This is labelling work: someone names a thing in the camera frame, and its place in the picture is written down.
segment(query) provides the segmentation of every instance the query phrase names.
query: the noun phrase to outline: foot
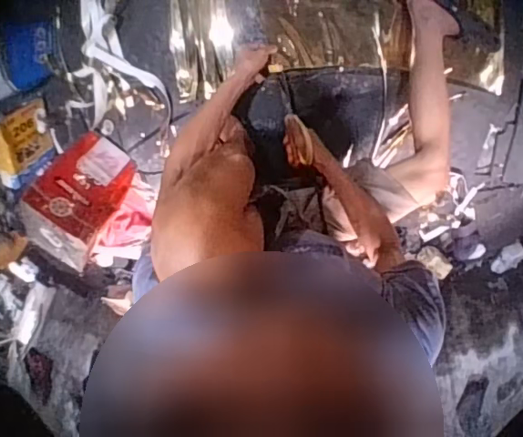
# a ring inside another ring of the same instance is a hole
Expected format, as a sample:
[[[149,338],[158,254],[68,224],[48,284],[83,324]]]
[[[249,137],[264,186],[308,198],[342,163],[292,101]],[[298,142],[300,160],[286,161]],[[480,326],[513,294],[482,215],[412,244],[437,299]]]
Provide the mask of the foot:
[[[434,29],[442,36],[460,33],[460,24],[436,0],[407,0],[407,7],[417,30]]]

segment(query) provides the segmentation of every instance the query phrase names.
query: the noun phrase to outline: hand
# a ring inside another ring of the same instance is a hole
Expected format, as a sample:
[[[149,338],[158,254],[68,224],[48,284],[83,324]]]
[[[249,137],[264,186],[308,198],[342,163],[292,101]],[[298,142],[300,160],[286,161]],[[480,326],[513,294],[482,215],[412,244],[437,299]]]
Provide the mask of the hand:
[[[278,51],[276,46],[247,45],[242,46],[235,58],[235,74],[243,76],[248,82],[263,81],[260,71],[268,63],[270,55]]]
[[[286,116],[284,123],[286,135],[283,144],[292,167],[313,166],[321,171],[327,165],[337,165],[333,154],[316,132],[307,128],[297,116]]]

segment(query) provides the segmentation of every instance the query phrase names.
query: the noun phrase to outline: cardboard box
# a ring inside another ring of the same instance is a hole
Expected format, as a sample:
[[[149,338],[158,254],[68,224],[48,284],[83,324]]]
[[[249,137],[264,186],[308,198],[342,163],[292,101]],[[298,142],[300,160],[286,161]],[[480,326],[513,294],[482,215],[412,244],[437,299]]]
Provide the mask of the cardboard box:
[[[98,232],[118,210],[136,172],[129,156],[95,133],[57,157],[21,200],[29,239],[81,272]]]

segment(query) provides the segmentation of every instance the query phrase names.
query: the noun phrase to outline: concrete floor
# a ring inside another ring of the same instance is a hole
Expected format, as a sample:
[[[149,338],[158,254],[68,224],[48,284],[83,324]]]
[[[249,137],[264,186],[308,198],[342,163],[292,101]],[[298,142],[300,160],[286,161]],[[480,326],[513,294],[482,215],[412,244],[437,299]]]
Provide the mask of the concrete floor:
[[[475,199],[477,224],[489,254],[523,238],[523,184],[509,186],[474,174],[490,124],[503,127],[518,100],[523,77],[523,6],[514,3],[504,2],[508,35],[503,96],[467,89],[467,97],[454,105],[453,110],[453,167],[465,174],[471,186],[481,182],[492,184]],[[166,28],[166,2],[138,0],[130,2],[124,11],[119,34],[129,61],[154,72],[174,90],[171,59],[168,52],[162,50],[168,45],[163,28]],[[357,158],[366,154],[373,144],[380,117],[374,111],[374,107],[380,107],[381,98],[377,72],[323,72],[313,73],[310,82],[306,79],[308,77],[300,79],[306,87],[294,87],[294,94],[300,94],[298,108],[303,118],[325,138],[330,138],[328,144],[337,156],[344,155],[349,143],[355,144]],[[308,92],[309,83],[313,93]],[[288,176],[279,121],[283,107],[275,86],[266,84],[241,112],[260,148],[256,164],[260,178],[265,181]],[[393,81],[390,87],[394,90],[392,95],[398,98],[397,105],[405,98],[405,91],[400,92],[399,85]],[[453,84],[451,89],[455,93],[461,88]],[[320,111],[313,111],[316,102],[320,102]],[[179,107],[178,114],[188,109]],[[160,122],[143,110],[140,106],[132,111],[128,121],[118,127],[118,138],[114,139],[124,149],[132,147],[140,133],[150,132]],[[505,143],[503,140],[498,144],[498,162],[507,154]],[[133,158],[143,169],[158,171],[162,166],[158,156],[159,147],[155,141],[149,141],[137,149]],[[148,177],[148,180],[156,188],[159,176]],[[523,264],[496,278],[489,273],[485,262],[477,269],[448,279],[443,284],[443,294],[448,310],[448,333],[436,365],[436,377],[445,408],[446,435],[496,435],[523,408]],[[117,321],[98,303],[96,292],[83,298],[63,287],[57,291],[45,329],[36,344],[56,362],[50,403],[40,405],[24,374],[16,380],[17,388],[40,409],[57,435],[76,435],[76,397],[81,395],[91,355]]]

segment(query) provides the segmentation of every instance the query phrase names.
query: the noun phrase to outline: red and white box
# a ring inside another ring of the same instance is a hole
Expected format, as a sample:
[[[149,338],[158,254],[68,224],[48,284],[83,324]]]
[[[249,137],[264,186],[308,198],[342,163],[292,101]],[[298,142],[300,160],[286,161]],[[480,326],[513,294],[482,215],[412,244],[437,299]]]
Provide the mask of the red and white box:
[[[118,211],[136,172],[108,139],[85,134],[54,161],[21,199],[29,239],[81,272],[97,234]]]

